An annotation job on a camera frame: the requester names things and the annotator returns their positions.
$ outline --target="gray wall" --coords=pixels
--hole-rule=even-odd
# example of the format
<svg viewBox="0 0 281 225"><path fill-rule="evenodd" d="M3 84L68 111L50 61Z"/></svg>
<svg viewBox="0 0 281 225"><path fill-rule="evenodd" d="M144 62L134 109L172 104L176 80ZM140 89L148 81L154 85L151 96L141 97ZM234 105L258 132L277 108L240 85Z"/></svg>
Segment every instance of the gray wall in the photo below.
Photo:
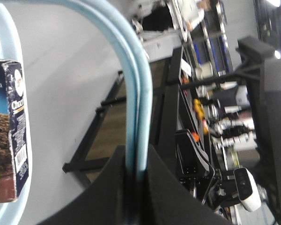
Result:
<svg viewBox="0 0 281 225"><path fill-rule="evenodd" d="M240 64L239 54L235 51L237 40L248 35L258 38L254 0L222 0L227 22L225 26L232 66Z"/></svg>
<svg viewBox="0 0 281 225"><path fill-rule="evenodd" d="M83 188L62 171L108 93L118 59L89 21L63 7L6 5L24 57L33 150L30 195L20 225L34 225Z"/></svg>

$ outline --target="ceiling light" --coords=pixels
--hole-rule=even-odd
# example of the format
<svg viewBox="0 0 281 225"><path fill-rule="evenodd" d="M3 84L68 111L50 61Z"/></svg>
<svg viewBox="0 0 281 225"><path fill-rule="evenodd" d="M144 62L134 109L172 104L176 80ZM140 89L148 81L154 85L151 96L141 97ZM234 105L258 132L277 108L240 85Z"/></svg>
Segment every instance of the ceiling light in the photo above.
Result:
<svg viewBox="0 0 281 225"><path fill-rule="evenodd" d="M281 0L267 0L267 1L276 7L279 7L281 4Z"/></svg>
<svg viewBox="0 0 281 225"><path fill-rule="evenodd" d="M278 52L277 50L275 51L275 57L276 57L277 59L281 59L281 53Z"/></svg>

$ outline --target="black plastic part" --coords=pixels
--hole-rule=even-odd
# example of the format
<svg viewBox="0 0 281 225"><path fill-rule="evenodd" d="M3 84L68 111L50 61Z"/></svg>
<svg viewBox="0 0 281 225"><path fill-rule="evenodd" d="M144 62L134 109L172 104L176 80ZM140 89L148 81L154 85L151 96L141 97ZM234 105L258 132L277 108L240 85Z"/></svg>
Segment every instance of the black plastic part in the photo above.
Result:
<svg viewBox="0 0 281 225"><path fill-rule="evenodd" d="M40 225L121 224L125 147L118 146L99 177L73 202Z"/></svg>
<svg viewBox="0 0 281 225"><path fill-rule="evenodd" d="M188 129L180 130L175 135L177 157L185 177L205 177L209 173L208 155L193 140Z"/></svg>
<svg viewBox="0 0 281 225"><path fill-rule="evenodd" d="M124 146L118 146L95 182L40 225L123 224ZM230 225L183 188L152 146L144 186L142 225Z"/></svg>
<svg viewBox="0 0 281 225"><path fill-rule="evenodd" d="M245 168L235 169L234 176L239 199L243 201L253 193L248 172Z"/></svg>

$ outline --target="white machine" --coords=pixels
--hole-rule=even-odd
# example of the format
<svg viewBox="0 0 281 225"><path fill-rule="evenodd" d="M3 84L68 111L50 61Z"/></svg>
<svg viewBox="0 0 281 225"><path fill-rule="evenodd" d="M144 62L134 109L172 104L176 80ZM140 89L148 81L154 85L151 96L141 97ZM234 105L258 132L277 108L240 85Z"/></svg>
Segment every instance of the white machine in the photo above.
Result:
<svg viewBox="0 0 281 225"><path fill-rule="evenodd" d="M244 208L253 212L261 206L259 192L252 174L246 168L234 170L238 197Z"/></svg>

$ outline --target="barcode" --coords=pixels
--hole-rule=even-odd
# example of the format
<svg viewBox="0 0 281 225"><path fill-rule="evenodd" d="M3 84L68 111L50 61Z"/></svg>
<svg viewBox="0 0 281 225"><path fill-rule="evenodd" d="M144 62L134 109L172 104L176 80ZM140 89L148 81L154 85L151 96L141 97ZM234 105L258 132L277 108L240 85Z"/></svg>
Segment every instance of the barcode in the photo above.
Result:
<svg viewBox="0 0 281 225"><path fill-rule="evenodd" d="M27 153L26 153L26 144L21 147L21 149L18 151L18 153L15 156L15 170L16 173L19 172L21 166L27 159Z"/></svg>

